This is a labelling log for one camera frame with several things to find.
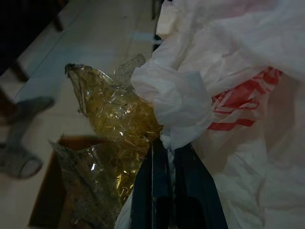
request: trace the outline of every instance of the floor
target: floor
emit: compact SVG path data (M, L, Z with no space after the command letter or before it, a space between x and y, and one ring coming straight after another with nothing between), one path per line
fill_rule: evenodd
M0 175L2 228L28 228L28 221L52 153L49 140L62 134L95 135L87 118L77 112L72 84L64 74L67 63L83 63L111 73L137 53L148 57L153 48L156 21L149 0L70 0L60 13L64 31L52 24L20 56L30 79L19 83L8 70L0 85L14 101L52 96L55 106L39 115L23 144L43 161L33 178L17 181ZM0 127L0 142L8 128Z

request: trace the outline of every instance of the foot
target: foot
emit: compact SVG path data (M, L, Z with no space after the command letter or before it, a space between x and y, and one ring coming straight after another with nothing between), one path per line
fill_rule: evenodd
M7 147L1 154L1 171L13 178L29 178L37 174L42 167L42 162L23 147Z
M21 140L34 117L53 106L52 98L35 98L17 103L18 110L10 117L9 135L1 155L0 170L14 178L29 178L42 167L42 162L21 146Z

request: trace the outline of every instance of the clear plastic wrap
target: clear plastic wrap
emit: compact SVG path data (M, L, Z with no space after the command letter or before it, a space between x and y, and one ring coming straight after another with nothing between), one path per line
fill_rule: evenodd
M52 144L72 198L74 221L112 229L150 142L160 135L153 106L130 84L134 69L144 61L138 55L111 76L85 65L66 65L80 111L102 139L81 151Z
M153 106L141 99L130 84L132 69L142 64L137 56L111 77L85 65L66 65L80 110L89 118L96 134L145 148L160 132Z
M73 222L112 229L144 157L107 139L75 151L52 143L73 208Z

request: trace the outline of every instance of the plastic bag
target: plastic bag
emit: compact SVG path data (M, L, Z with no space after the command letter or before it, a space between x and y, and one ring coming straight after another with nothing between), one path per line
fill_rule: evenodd
M172 129L180 122L173 124L168 119L160 122L169 105L177 107L176 98L169 97L165 102L162 99L177 90L176 81L187 81L190 71L200 72L210 97L253 79L270 66L296 78L305 74L302 64L305 46L298 42L305 36L301 23L301 18L305 17L303 1L178 0L174 4L180 7L180 18L183 18L179 30L132 76L139 96L152 102L154 107L157 104L164 107L164 112L155 110L164 129ZM164 77L162 82L154 80L159 72L171 77ZM174 86L165 90L165 81ZM146 95L152 90L156 93ZM201 101L206 103L207 99L201 98ZM185 111L183 106L172 116L181 111ZM208 116L205 112L206 109L202 110L201 116ZM194 130L194 133L193 140L198 131ZM189 132L180 134L183 136L179 139L190 138Z
M137 96L130 85L131 72L124 69L136 61L131 62L112 76L85 65L68 64L65 71L73 83L80 110L88 116L96 134L143 148L146 153L161 127L153 106Z
M73 221L112 229L144 157L107 139L75 151L52 143L73 208Z
M304 220L300 216L304 215L305 197L299 174L305 165L304 141L300 139L304 136L304 122L300 118L294 125L294 120L304 116L301 107L305 94L300 88L298 96L291 92L294 79L300 80L299 85L305 81L305 2L173 3L182 20L177 22L178 30L134 72L132 84L137 94L154 107L164 107L155 109L164 130L170 133L180 123L186 123L190 129L186 134L180 132L179 139L194 140L202 133L193 146L210 172L214 171L230 228L302 228ZM160 69L171 78L156 75ZM172 123L166 116L167 107L177 107L172 116L186 109L176 105L176 97L164 95L177 90L176 82L190 81L190 71L200 72L208 94L201 98L201 103L207 104L212 98L211 111L207 112L207 106L197 110L201 119L189 119L190 115ZM163 81L174 86L166 89ZM209 115L212 118L207 119L210 123L206 123L206 128L197 129L196 121ZM169 139L167 144L170 141L174 146L175 138Z
M88 116L102 144L80 152L53 144L68 172L70 190L80 191L75 203L76 219L94 228L113 228L122 205L132 192L135 176L161 126L153 106L141 99L130 84L136 66L145 61L138 55L107 75L85 65L68 64L80 110Z
M162 4L160 16L157 23L156 34L165 40L176 30L178 23L179 10L173 2L165 0Z

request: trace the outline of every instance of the white tile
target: white tile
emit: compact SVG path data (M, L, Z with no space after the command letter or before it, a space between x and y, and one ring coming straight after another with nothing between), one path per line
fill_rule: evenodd
M24 82L0 83L1 89L10 99L14 99L24 85Z
M153 52L154 27L155 22L153 21L139 22L128 49L129 55L138 53L151 54Z
M0 83L17 83L19 80L16 77L16 74L8 68L1 76Z
M64 76L42 78L32 77L19 91L19 93L14 98L14 101L17 102L41 96L57 99L63 80Z
M141 7L139 0L91 0L55 50L125 55Z
M95 54L79 50L52 51L33 74L33 78L62 78L65 76L65 66L68 63L85 64L93 68L113 72L123 61L121 55Z
M84 115L79 111L79 103L74 93L74 88L69 78L65 78L61 85L60 94L55 105L47 110L45 115L60 115L65 117L80 117Z
M64 31L70 26L87 2L87 0L70 0L59 13L59 18L63 24ZM60 37L64 34L64 31L57 31L53 22L51 22L20 55L19 61L29 77L35 72L39 64L52 50Z
M41 115L33 121L23 139L23 144L44 161L44 166L37 175L22 181L0 175L1 228L27 227L50 161L52 148L49 140L58 141L62 134L94 135L94 132L87 119Z

